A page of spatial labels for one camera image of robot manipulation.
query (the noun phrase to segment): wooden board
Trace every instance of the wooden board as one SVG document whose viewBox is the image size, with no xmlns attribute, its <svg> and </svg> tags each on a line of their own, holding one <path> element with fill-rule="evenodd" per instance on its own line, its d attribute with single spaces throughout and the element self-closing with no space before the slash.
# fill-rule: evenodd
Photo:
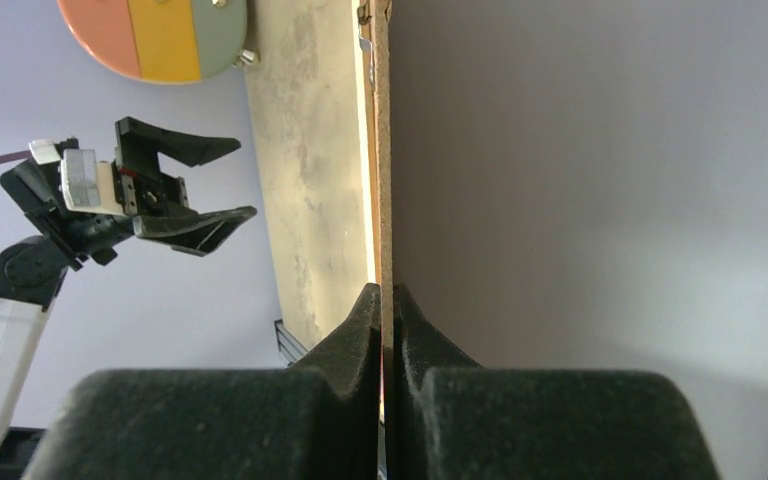
<svg viewBox="0 0 768 480">
<path fill-rule="evenodd" d="M 359 2 L 250 2 L 248 45 L 261 63 L 246 68 L 246 87 L 278 294 L 285 326 L 307 348 L 389 265 L 380 222 L 389 166 L 386 175 L 379 166 L 389 159 L 389 100 L 376 107 L 369 62 L 388 77 L 360 48 Z"/>
</svg>

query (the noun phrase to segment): gray wall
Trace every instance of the gray wall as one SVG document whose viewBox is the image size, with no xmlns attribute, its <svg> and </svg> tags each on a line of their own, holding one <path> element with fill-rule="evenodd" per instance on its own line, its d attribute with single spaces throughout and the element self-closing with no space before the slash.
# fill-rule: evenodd
<svg viewBox="0 0 768 480">
<path fill-rule="evenodd" d="M 768 2 L 394 2 L 396 275 L 488 366 L 661 372 L 768 470 Z"/>
<path fill-rule="evenodd" d="M 57 2 L 0 7 L 0 153 L 75 135 L 101 159 L 113 123 L 132 115 L 170 129 L 239 138 L 242 150 L 186 175 L 193 208 L 262 209 L 241 72 L 163 87 L 104 69 L 74 41 Z M 0 251 L 35 233 L 0 188 Z M 31 368 L 14 424 L 44 426 L 65 391 L 108 367 L 279 366 L 280 317 L 262 215 L 215 254 L 195 258 L 130 240 L 108 267 L 70 273 Z"/>
</svg>

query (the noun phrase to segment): colorful round object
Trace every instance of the colorful round object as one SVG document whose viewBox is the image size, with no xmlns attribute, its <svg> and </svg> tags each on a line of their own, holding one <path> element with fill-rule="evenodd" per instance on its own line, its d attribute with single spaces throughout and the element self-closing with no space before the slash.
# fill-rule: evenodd
<svg viewBox="0 0 768 480">
<path fill-rule="evenodd" d="M 245 0 L 58 0 L 78 42 L 126 77 L 191 83 L 233 65 L 246 36 Z"/>
</svg>

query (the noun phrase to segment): yellow stripe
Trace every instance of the yellow stripe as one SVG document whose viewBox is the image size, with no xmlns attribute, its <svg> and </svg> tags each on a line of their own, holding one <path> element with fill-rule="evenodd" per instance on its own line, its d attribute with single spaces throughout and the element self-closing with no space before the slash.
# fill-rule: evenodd
<svg viewBox="0 0 768 480">
<path fill-rule="evenodd" d="M 142 79 L 201 80 L 190 0 L 128 0 L 128 6 Z"/>
</svg>

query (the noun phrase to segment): green section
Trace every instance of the green section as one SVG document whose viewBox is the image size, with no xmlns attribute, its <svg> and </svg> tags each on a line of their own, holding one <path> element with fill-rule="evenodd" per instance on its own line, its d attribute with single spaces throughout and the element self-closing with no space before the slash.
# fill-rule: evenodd
<svg viewBox="0 0 768 480">
<path fill-rule="evenodd" d="M 243 49 L 248 14 L 245 0 L 226 0 L 217 7 L 211 0 L 191 0 L 193 26 L 202 80 L 230 67 Z"/>
</svg>

